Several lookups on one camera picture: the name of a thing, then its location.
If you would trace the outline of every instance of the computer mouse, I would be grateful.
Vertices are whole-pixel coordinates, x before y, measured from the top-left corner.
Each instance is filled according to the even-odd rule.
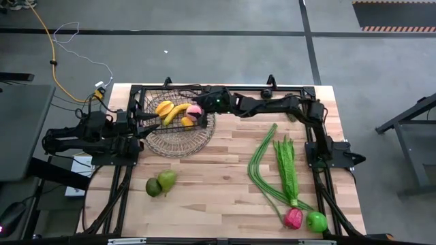
[[[0,238],[6,238],[15,231],[25,211],[26,205],[22,202],[14,202],[6,208],[0,216]]]

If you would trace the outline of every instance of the green apple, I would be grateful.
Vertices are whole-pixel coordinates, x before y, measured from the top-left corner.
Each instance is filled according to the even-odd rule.
[[[311,212],[306,217],[307,227],[316,233],[321,233],[327,229],[327,218],[320,212]]]

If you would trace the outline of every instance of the wooden table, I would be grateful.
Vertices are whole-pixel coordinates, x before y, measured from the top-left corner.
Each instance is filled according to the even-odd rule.
[[[126,109],[130,86],[114,84],[109,108]],[[317,98],[328,108],[328,134],[335,141],[343,140],[333,88],[316,86],[315,90]],[[259,97],[258,92],[239,93]],[[278,97],[284,94],[275,93]],[[223,114],[217,115],[217,126],[211,141],[196,154],[171,159],[161,157],[148,148],[140,154],[131,179],[123,236],[321,238],[320,234],[311,233],[305,223],[298,230],[284,229],[247,175],[247,164],[273,123],[278,124],[274,140],[282,140],[284,135],[294,140],[299,199],[317,208],[313,176],[307,167],[303,148],[306,142],[304,125],[290,122],[285,114],[258,114],[252,118]],[[167,197],[151,198],[145,192],[146,181],[164,169],[173,169],[178,173],[177,183]],[[331,170],[338,206],[355,228],[365,233],[352,176],[344,169]],[[106,205],[113,171],[113,167],[103,167],[94,177],[86,200],[86,225],[90,225]],[[260,172],[268,183],[281,188],[272,144],[261,161]],[[282,213],[288,209],[282,203],[277,205]],[[333,231],[331,212],[327,204],[326,207],[329,227]],[[117,209],[118,206],[112,216],[111,227],[114,227]]]

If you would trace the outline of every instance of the green vegetable stalk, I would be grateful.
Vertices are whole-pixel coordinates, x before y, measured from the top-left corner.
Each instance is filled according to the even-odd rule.
[[[283,192],[290,200],[291,207],[298,207],[298,180],[295,170],[295,150],[292,140],[287,141],[286,135],[283,142],[273,142],[277,155],[277,164]]]
[[[261,192],[265,195],[265,197],[270,201],[267,194],[271,195],[275,199],[279,200],[282,203],[285,203],[287,205],[291,204],[291,199],[287,197],[284,193],[278,191],[271,185],[269,185],[260,175],[259,171],[259,164],[260,160],[262,160],[262,157],[264,156],[266,149],[268,148],[269,142],[273,135],[275,134],[275,131],[277,129],[277,124],[273,124],[270,131],[266,135],[266,137],[263,139],[260,146],[256,149],[254,152],[253,157],[251,158],[249,164],[248,164],[248,175],[253,181],[253,183],[261,190]],[[275,212],[280,216],[277,207],[275,207],[274,203],[272,203],[273,208],[275,209]],[[307,211],[313,211],[313,208],[306,203],[298,200],[297,201],[297,208],[300,208],[302,210]]]

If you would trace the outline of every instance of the concrete floor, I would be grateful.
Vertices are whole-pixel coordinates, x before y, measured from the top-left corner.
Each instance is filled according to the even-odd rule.
[[[312,31],[360,31],[351,1],[306,0],[306,4]],[[86,29],[303,30],[298,0],[40,0],[37,10],[49,28],[80,21]],[[0,15],[0,27],[40,28],[40,24],[23,10]],[[313,43],[322,84],[334,86],[344,134],[353,151],[367,157],[356,168],[367,233],[436,243],[436,196],[406,200],[396,196],[414,186],[413,175],[394,132],[374,131],[436,91],[436,39],[314,38]],[[280,84],[313,84],[304,37],[79,35],[67,47],[107,63],[114,82],[163,82],[171,76],[184,83],[263,84],[268,74],[274,74]],[[53,83],[45,35],[0,34],[0,54],[3,71],[33,73],[34,84]],[[104,67],[60,48],[57,56],[58,79],[78,98],[85,98],[96,82],[108,80]],[[59,89],[56,94],[67,99]],[[53,103],[75,108],[56,98]],[[51,107],[43,131],[76,122],[73,113]],[[45,157],[40,147],[35,155]]]

